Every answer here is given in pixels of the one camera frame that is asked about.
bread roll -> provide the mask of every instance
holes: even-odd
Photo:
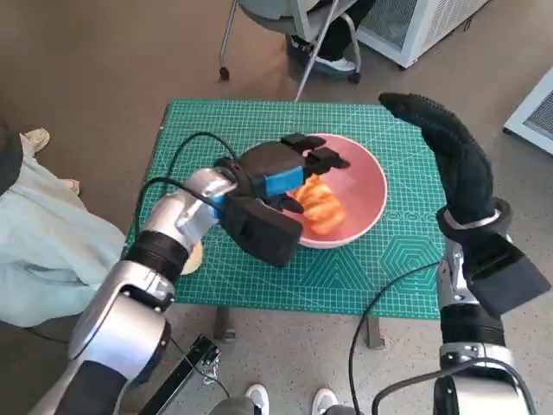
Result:
[[[192,253],[188,257],[184,268],[182,268],[181,275],[188,275],[200,268],[201,260],[204,258],[204,247],[201,242],[194,247]]]
[[[319,235],[331,233],[346,219],[340,201],[318,175],[309,177],[292,196],[303,206],[311,230]]]

wire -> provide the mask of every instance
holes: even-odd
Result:
[[[355,380],[353,379],[353,355],[355,353],[355,345],[357,344],[357,339],[359,338],[359,333],[363,327],[363,323],[365,322],[366,318],[368,317],[369,313],[372,311],[374,306],[377,304],[378,300],[395,284],[397,284],[399,281],[403,280],[404,278],[407,278],[409,275],[415,274],[420,271],[428,270],[429,268],[432,268],[433,266],[436,266],[440,264],[439,262],[435,262],[433,264],[428,264],[425,266],[421,266],[420,268],[416,268],[413,271],[409,271],[405,273],[404,275],[392,279],[385,287],[380,290],[376,296],[372,299],[372,301],[369,303],[369,305],[366,307],[365,311],[363,312],[363,316],[361,317],[361,320],[359,321],[359,324],[357,328],[355,329],[355,334],[353,335],[352,339],[352,346],[349,349],[349,357],[347,359],[347,374],[349,377],[349,388],[352,393],[352,401],[353,401],[353,408],[355,409],[356,415],[361,415],[361,410],[359,409],[359,402],[357,400],[357,393],[355,392]]]
[[[474,367],[480,363],[492,363],[494,365],[498,365],[504,368],[506,372],[509,373],[520,386],[520,390],[524,396],[526,405],[528,406],[528,413],[530,415],[537,415],[537,410],[536,410],[536,407],[534,406],[534,400],[531,396],[530,389],[522,379],[522,376],[520,375],[520,373],[518,373],[515,370],[515,368],[512,367],[511,365],[508,365],[503,361],[498,361],[497,359],[492,359],[491,357],[480,357],[478,359],[472,359],[470,361],[461,363],[460,365],[457,365],[457,366],[448,367],[447,369],[438,370],[436,372],[421,374],[419,376],[415,376],[413,378],[409,378],[406,380],[401,380],[397,383],[389,385],[388,387],[386,387],[385,389],[377,393],[377,396],[372,401],[372,415],[378,415],[378,405],[380,404],[382,399],[384,399],[386,396],[390,395],[391,393],[398,391],[399,389],[403,389],[404,387],[407,387],[407,386],[416,385],[417,383],[425,382],[427,380],[451,376],[453,374],[457,374],[459,372],[467,370],[470,367]]]
[[[181,145],[179,145],[179,147],[175,150],[175,153],[173,154],[173,158],[171,159],[171,163],[169,163],[169,166],[167,168],[167,174],[165,175],[166,177],[173,176],[173,170],[175,169],[175,165],[177,160],[179,159],[179,155],[182,153],[186,145],[197,137],[210,137],[210,138],[213,138],[214,140],[219,141],[221,144],[223,144],[223,146],[230,153],[230,155],[234,160],[238,159],[238,154],[225,139],[213,134],[212,132],[207,132],[207,131],[195,132],[194,134],[191,134],[190,136],[182,140]],[[163,188],[161,196],[165,195],[166,193],[167,193],[167,186]]]
[[[182,350],[181,346],[179,346],[179,343],[177,343],[176,340],[173,337],[171,337],[171,342],[182,353],[182,357],[184,358],[185,361],[187,361],[187,363],[192,367],[192,369],[194,371],[196,371],[198,374],[200,374],[204,378],[208,378],[209,380],[212,380],[217,385],[219,385],[219,387],[223,390],[223,392],[225,392],[225,395],[226,395],[227,398],[231,397],[231,394],[228,392],[228,389],[226,389],[225,385],[223,385],[223,383],[219,379],[214,378],[213,376],[210,376],[206,373],[203,373],[201,370],[199,370],[199,368],[197,368],[195,365],[192,364],[192,362],[187,358],[187,354],[184,353],[184,350]]]
[[[23,330],[25,330],[30,335],[40,337],[42,340],[48,340],[49,342],[54,342],[54,343],[59,343],[59,344],[64,344],[64,345],[67,345],[69,343],[69,341],[67,341],[67,340],[56,339],[54,337],[50,337],[49,335],[44,335],[43,333],[40,333],[40,332],[36,331],[32,327],[27,327]]]
[[[144,196],[146,195],[146,192],[148,192],[148,189],[150,186],[156,183],[167,183],[172,184],[173,186],[176,186],[177,188],[180,188],[181,190],[184,190],[185,192],[191,194],[193,197],[198,199],[199,201],[203,201],[207,205],[211,206],[213,209],[217,211],[222,211],[222,207],[216,203],[215,201],[209,199],[208,197],[205,197],[204,195],[196,192],[195,190],[192,190],[191,188],[187,187],[186,185],[182,184],[181,182],[178,182],[176,180],[173,180],[169,177],[154,177],[153,179],[148,180],[140,189],[140,194],[138,195],[138,201],[137,206],[135,208],[135,223],[134,223],[134,233],[135,233],[135,239],[138,236],[138,233],[140,231],[140,213],[142,212],[142,205],[144,201]]]
[[[167,193],[167,184],[173,184],[174,186],[184,190],[185,192],[188,192],[189,194],[191,194],[193,197],[195,197],[199,201],[203,201],[204,203],[208,204],[209,206],[211,206],[215,210],[218,210],[218,211],[222,210],[222,207],[220,205],[217,205],[211,199],[206,198],[205,196],[203,196],[203,195],[201,195],[197,192],[194,192],[192,189],[187,188],[184,184],[182,184],[182,183],[180,183],[180,182],[178,182],[178,181],[176,181],[175,179],[172,178],[173,170],[175,169],[175,165],[176,165],[177,160],[179,159],[179,155],[182,153],[182,151],[184,150],[186,145],[189,144],[191,141],[193,141],[197,137],[210,137],[210,138],[213,138],[214,140],[217,140],[218,142],[223,144],[223,146],[231,154],[233,159],[235,159],[235,160],[238,159],[238,154],[232,148],[232,146],[225,139],[213,134],[212,132],[208,132],[208,131],[195,132],[194,134],[191,134],[190,136],[188,136],[184,140],[182,140],[182,143],[175,150],[175,153],[173,154],[173,158],[171,158],[171,163],[169,163],[169,166],[167,168],[167,173],[165,174],[165,176],[164,177],[163,176],[155,177],[155,178],[149,180],[148,182],[146,182],[142,186],[142,188],[140,190],[140,194],[139,194],[138,200],[137,200],[137,205],[135,207],[135,220],[134,220],[134,234],[135,234],[134,236],[135,236],[135,238],[138,236],[138,233],[140,231],[140,213],[142,212],[142,205],[143,205],[144,196],[146,195],[146,192],[148,191],[148,188],[152,184],[157,183],[157,182],[164,182],[165,183],[165,186],[162,187],[162,192],[160,193],[160,199],[163,197],[163,195],[165,195]]]
[[[471,23],[473,22],[473,17],[470,16],[466,21],[465,21],[465,24],[463,25],[463,32],[466,32],[470,29],[470,25]]]

person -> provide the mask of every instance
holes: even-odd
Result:
[[[355,29],[365,20],[375,2],[376,0],[358,0],[346,10],[355,25]],[[332,3],[332,0],[321,0],[311,10],[326,7],[330,3]],[[344,52],[351,42],[352,36],[346,21],[341,18],[334,20],[330,23],[319,54],[315,58],[314,69],[325,67],[340,74],[355,72],[355,63],[344,56]],[[291,36],[289,46],[292,54],[299,57],[308,55],[312,48],[310,43],[297,35]]]
[[[336,394],[327,388],[315,394],[311,405],[311,415],[354,414],[353,408],[339,405]],[[269,393],[263,385],[250,386],[244,397],[222,400],[209,415],[269,415]]]
[[[44,129],[18,134],[0,121],[0,320],[19,327],[82,312],[124,245],[86,210],[77,181],[36,161],[49,141]]]

white sneaker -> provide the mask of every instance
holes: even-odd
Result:
[[[265,386],[259,384],[252,385],[245,392],[245,396],[253,400],[253,403],[261,408],[262,415],[269,415],[269,394]]]
[[[78,180],[73,179],[60,179],[61,184],[63,184],[66,188],[71,190],[76,195],[80,194],[80,182]]]
[[[319,56],[317,56],[315,58],[315,62],[321,65],[324,65],[325,67],[328,67],[335,72],[339,72],[339,73],[355,72],[355,64],[353,62],[348,61],[346,58],[342,58],[337,61],[327,61],[326,59],[322,59]]]
[[[297,41],[295,41],[291,37],[290,37],[290,45],[292,45],[292,48],[296,48],[296,49],[300,49],[303,47],[303,45],[300,45]]]
[[[35,153],[38,153],[50,142],[50,133],[45,128],[37,128],[23,135],[31,142],[35,149]]]
[[[311,409],[311,415],[322,415],[331,406],[338,405],[338,398],[336,394],[330,389],[323,387],[317,392],[313,399],[313,406]]]

chair wheel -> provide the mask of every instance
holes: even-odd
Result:
[[[352,84],[359,84],[361,81],[361,73],[352,73],[347,77],[347,80],[349,80]]]
[[[221,67],[219,69],[219,75],[221,76],[221,80],[228,80],[231,77],[226,67]]]

